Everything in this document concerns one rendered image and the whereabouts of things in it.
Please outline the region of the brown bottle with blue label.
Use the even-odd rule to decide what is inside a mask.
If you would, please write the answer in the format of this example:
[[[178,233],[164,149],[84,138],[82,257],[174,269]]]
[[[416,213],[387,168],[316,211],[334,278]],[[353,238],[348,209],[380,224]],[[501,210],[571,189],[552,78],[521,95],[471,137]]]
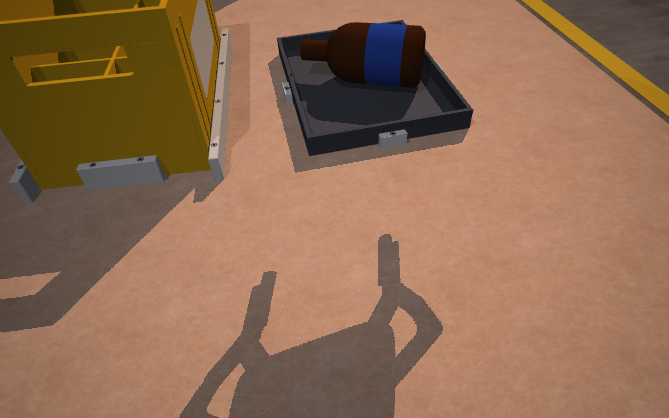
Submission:
[[[414,88],[420,83],[426,31],[422,26],[351,22],[328,41],[303,39],[305,60],[324,61],[349,83]]]

